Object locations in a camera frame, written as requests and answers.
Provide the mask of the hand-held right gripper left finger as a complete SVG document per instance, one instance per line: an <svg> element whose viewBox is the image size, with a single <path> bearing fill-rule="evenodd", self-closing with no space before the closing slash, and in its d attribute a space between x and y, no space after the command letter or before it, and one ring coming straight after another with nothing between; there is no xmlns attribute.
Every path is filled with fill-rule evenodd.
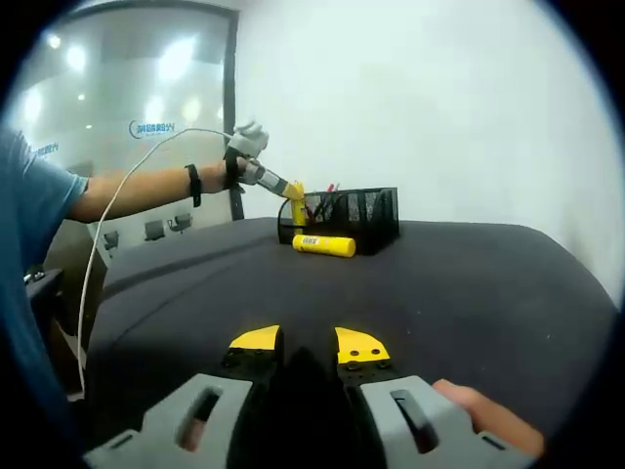
<svg viewBox="0 0 625 469"><path fill-rule="evenodd" d="M91 468L239 468L262 451L267 397L283 364L270 325L235 338L212 374L199 373L126 430L84 455Z"/></svg>

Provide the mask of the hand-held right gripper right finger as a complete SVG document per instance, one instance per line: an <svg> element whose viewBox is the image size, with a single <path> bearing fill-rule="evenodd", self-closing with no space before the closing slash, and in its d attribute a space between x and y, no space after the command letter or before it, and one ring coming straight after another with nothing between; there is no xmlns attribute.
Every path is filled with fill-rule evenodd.
<svg viewBox="0 0 625 469"><path fill-rule="evenodd" d="M381 468L529 468L535 458L488 431L417 375L401 375L381 341L336 327L336 377L364 464Z"/></svg>

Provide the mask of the person's left hand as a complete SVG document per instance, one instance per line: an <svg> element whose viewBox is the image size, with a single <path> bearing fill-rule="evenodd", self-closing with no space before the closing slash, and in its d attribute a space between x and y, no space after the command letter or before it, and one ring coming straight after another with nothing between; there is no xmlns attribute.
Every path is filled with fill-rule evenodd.
<svg viewBox="0 0 625 469"><path fill-rule="evenodd" d="M224 189L229 191L238 185L238 180L243 172L240 162L245 163L244 155L233 147L227 147L224 155L226 175L224 179Z"/></svg>

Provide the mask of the person's right hand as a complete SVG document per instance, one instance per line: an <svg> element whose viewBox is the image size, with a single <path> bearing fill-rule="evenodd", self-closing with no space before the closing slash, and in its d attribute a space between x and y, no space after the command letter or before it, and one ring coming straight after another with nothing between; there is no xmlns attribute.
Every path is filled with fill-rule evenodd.
<svg viewBox="0 0 625 469"><path fill-rule="evenodd" d="M489 432L534 457L543 454L543 435L506 407L474 388L457 385L445 379L436 381L433 387L469 413L478 433Z"/></svg>

